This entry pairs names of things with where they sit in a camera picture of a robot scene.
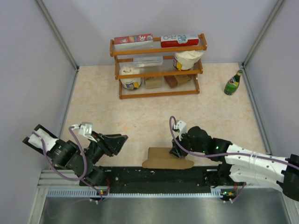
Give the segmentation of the brown cardboard box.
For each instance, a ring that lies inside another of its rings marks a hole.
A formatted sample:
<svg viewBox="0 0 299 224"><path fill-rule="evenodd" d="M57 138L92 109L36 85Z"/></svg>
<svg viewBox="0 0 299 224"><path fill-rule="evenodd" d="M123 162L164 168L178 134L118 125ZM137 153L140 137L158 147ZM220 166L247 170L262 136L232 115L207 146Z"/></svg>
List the brown cardboard box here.
<svg viewBox="0 0 299 224"><path fill-rule="evenodd" d="M194 162L185 158L177 158L170 154L171 148L168 147L150 147L148 149L148 158L142 163L143 168L148 169L190 169Z"/></svg>

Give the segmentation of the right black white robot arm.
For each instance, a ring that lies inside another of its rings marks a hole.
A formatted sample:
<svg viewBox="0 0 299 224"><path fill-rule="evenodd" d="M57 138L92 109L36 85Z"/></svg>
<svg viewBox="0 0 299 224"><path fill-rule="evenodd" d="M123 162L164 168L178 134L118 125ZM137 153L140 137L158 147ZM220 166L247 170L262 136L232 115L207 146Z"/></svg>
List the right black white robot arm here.
<svg viewBox="0 0 299 224"><path fill-rule="evenodd" d="M286 197L299 199L299 157L266 155L240 147L231 141L212 138L198 126L187 130L186 124L170 124L171 154L178 158L192 155L219 162L218 179L222 184L231 182L265 186L282 192Z"/></svg>

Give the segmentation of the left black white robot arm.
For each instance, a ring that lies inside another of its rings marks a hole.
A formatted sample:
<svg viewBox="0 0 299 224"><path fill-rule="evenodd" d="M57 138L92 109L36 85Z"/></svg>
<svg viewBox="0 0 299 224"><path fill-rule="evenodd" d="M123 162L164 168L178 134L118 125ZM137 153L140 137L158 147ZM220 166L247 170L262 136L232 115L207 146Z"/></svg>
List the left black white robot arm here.
<svg viewBox="0 0 299 224"><path fill-rule="evenodd" d="M95 164L104 155L117 155L128 139L122 134L101 134L93 131L92 123L83 122L72 125L69 131L75 139L63 141L42 125L38 124L33 133L22 142L44 155L52 166L70 169L76 180L85 185L103 186L109 184L107 170Z"/></svg>

